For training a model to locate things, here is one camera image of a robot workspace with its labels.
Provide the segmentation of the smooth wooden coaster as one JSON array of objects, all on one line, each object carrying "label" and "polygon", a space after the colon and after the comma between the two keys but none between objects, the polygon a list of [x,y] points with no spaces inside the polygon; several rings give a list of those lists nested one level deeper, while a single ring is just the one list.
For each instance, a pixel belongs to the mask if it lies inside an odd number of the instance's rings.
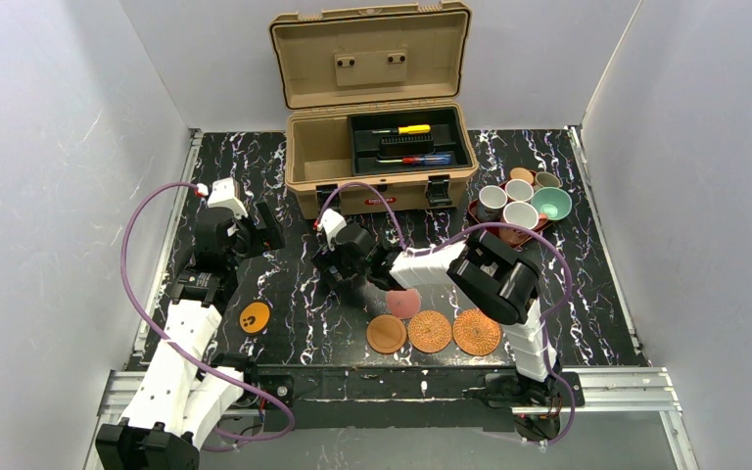
[{"label": "smooth wooden coaster", "polygon": [[376,353],[396,353],[407,341],[406,327],[395,316],[379,315],[369,322],[366,329],[366,341]]}]

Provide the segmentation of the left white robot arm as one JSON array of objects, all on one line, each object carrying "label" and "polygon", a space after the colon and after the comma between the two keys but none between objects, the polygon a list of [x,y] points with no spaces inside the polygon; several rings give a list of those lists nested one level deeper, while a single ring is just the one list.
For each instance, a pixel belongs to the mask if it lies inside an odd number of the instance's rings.
[{"label": "left white robot arm", "polygon": [[216,375],[199,374],[202,360],[239,285],[242,260],[285,245],[281,225],[267,202],[252,219],[237,203],[199,211],[195,242],[170,284],[165,331],[133,399],[116,424],[104,424],[95,439],[106,469],[196,469],[201,448],[225,410],[243,390],[249,362],[224,353]]}]

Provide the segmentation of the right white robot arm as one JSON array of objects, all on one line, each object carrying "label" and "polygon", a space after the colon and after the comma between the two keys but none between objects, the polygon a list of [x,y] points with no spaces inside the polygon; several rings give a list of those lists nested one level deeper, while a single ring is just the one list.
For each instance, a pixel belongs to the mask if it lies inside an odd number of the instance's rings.
[{"label": "right white robot arm", "polygon": [[357,223],[318,222],[312,262],[331,286],[364,278],[383,291],[453,285],[499,324],[514,352],[517,373],[535,382],[559,374],[557,353],[544,331],[539,269],[486,230],[429,250],[383,244]]}]

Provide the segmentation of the red round coaster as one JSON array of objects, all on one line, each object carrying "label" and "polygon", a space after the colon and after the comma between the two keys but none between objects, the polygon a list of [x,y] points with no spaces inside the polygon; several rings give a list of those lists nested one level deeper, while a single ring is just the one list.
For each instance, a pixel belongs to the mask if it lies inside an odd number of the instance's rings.
[{"label": "red round coaster", "polygon": [[388,291],[385,296],[388,313],[399,318],[412,318],[421,310],[421,297],[416,289]]}]

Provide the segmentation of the woven rattan coaster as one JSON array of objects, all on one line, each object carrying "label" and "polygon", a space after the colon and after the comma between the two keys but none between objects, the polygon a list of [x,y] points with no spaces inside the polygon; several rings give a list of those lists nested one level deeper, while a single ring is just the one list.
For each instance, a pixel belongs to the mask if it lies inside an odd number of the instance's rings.
[{"label": "woven rattan coaster", "polygon": [[499,324],[485,316],[479,309],[463,310],[454,319],[452,336],[464,353],[486,356],[493,353],[502,340]]},{"label": "woven rattan coaster", "polygon": [[452,341],[451,323],[435,310],[420,311],[412,317],[407,334],[411,345],[423,353],[438,353]]}]

